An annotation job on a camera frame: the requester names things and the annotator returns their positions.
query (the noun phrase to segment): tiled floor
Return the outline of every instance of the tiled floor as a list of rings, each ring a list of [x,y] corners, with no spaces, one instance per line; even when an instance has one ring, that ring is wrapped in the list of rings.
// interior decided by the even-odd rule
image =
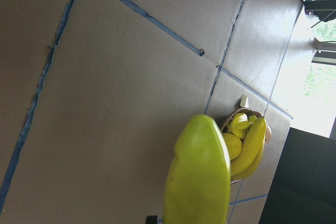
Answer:
[[[69,0],[1,1],[3,178]],[[291,121],[286,80],[299,83],[314,54],[299,0],[130,0],[154,24],[127,1],[75,1],[0,223],[140,224],[161,215],[185,123],[204,111],[220,123],[242,94],[273,137],[256,173],[232,185],[228,222],[258,223]]]

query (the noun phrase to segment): lemon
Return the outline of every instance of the lemon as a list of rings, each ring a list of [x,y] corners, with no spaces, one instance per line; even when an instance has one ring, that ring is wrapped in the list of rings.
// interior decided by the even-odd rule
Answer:
[[[233,160],[236,158],[240,152],[241,149],[241,140],[230,133],[223,133],[223,138],[227,147],[227,150],[229,151],[230,160]]]

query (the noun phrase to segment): fruit basket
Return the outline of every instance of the fruit basket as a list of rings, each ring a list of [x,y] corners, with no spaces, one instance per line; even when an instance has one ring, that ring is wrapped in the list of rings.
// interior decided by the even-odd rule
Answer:
[[[262,114],[259,111],[256,110],[252,110],[249,108],[239,108],[235,111],[233,111],[230,115],[228,115],[227,117],[225,117],[222,125],[220,126],[220,131],[224,132],[223,130],[225,129],[225,126],[227,125],[227,123],[234,117],[235,114],[237,113],[245,113],[246,115],[250,116],[250,115],[255,115],[257,118],[262,116]],[[236,179],[231,179],[231,184],[237,183],[239,181],[242,181],[242,179],[236,180]]]

